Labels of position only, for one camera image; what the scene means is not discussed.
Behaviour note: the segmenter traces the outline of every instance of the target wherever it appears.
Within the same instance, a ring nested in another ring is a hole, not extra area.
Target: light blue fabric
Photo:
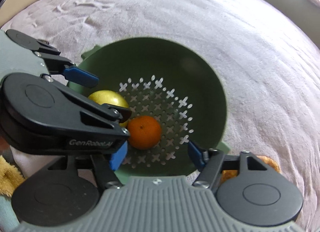
[[[16,214],[11,207],[11,199],[0,195],[0,229],[2,232],[11,232],[19,225]]]

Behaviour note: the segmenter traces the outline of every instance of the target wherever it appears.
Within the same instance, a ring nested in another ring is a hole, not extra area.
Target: orange
[[[128,123],[127,129],[131,134],[128,141],[136,149],[148,150],[161,139],[161,126],[151,116],[143,115],[133,118]]]

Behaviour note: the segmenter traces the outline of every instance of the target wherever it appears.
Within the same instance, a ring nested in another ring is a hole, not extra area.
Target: yellow fur
[[[24,177],[15,166],[0,156],[0,195],[11,197],[14,190],[24,181]]]

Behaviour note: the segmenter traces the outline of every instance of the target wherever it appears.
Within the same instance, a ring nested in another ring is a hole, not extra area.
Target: yellow-green fruit
[[[127,101],[118,93],[111,90],[100,90],[92,93],[88,98],[92,101],[95,101],[98,104],[112,104],[116,106],[122,106],[129,108]],[[119,124],[122,127],[126,127],[128,121]]]

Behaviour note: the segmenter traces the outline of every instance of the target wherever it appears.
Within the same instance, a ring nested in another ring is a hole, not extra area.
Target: green bowl
[[[219,148],[227,103],[214,70],[192,50],[172,41],[141,37],[96,46],[82,55],[79,68],[100,78],[92,89],[68,86],[85,96],[98,90],[119,92],[133,110],[132,117],[151,115],[163,128],[161,142],[147,151],[129,147],[116,175],[121,182],[135,176],[189,175],[195,171],[184,142]]]

